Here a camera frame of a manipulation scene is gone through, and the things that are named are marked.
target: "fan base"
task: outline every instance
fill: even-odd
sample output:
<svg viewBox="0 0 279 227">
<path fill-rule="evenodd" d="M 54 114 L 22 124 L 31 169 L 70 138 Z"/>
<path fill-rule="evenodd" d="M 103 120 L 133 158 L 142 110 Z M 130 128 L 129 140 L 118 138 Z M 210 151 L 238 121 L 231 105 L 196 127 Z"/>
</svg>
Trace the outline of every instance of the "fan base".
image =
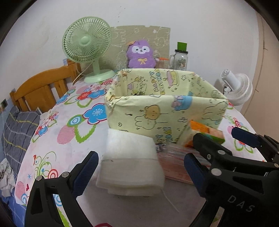
<svg viewBox="0 0 279 227">
<path fill-rule="evenodd" d="M 84 82 L 88 84 L 97 83 L 100 81 L 105 81 L 109 78 L 112 78 L 115 75 L 115 72 L 110 69 L 100 70 L 100 74 L 98 75 L 87 75 L 84 78 Z"/>
</svg>

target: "wooden headboard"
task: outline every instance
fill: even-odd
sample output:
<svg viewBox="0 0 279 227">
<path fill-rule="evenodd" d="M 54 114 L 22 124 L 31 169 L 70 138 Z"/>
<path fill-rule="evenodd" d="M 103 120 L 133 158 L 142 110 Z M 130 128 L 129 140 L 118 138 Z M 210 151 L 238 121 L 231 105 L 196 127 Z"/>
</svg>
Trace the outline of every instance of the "wooden headboard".
<svg viewBox="0 0 279 227">
<path fill-rule="evenodd" d="M 29 111 L 26 102 L 33 111 L 37 107 L 43 113 L 49 111 L 56 104 L 50 85 L 54 84 L 61 98 L 68 91 L 66 78 L 70 77 L 73 82 L 78 76 L 76 64 L 70 60 L 67 61 L 68 65 L 41 72 L 25 81 L 16 92 L 12 91 L 10 96 L 13 104 L 22 111 Z"/>
</svg>

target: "yellow paper box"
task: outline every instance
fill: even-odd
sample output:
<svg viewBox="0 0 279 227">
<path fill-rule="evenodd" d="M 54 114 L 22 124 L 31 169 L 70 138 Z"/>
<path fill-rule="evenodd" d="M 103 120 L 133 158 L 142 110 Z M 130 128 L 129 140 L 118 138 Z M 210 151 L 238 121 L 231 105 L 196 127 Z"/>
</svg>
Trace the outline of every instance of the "yellow paper box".
<svg viewBox="0 0 279 227">
<path fill-rule="evenodd" d="M 194 72 L 123 69 L 105 97 L 109 127 L 177 142 L 190 120 L 217 128 L 228 100 Z"/>
</svg>

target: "glass jar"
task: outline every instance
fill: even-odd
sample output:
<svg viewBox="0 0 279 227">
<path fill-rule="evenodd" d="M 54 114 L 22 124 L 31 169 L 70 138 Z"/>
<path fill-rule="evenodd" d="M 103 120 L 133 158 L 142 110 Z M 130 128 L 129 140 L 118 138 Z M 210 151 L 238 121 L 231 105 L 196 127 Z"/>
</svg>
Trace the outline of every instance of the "glass jar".
<svg viewBox="0 0 279 227">
<path fill-rule="evenodd" d="M 169 68 L 170 69 L 176 69 L 176 70 L 187 70 L 187 62 L 188 62 L 188 51 L 180 51 L 175 50 L 174 55 L 170 55 L 170 61 L 169 61 Z"/>
</svg>

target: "purple plush toy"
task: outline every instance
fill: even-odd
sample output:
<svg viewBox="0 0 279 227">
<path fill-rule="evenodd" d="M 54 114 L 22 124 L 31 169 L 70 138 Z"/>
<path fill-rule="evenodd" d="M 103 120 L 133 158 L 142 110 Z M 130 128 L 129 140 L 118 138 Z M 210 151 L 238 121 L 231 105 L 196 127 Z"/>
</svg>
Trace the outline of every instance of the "purple plush toy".
<svg viewBox="0 0 279 227">
<path fill-rule="evenodd" d="M 127 50 L 129 68 L 154 68 L 153 50 L 146 40 L 135 41 Z"/>
</svg>

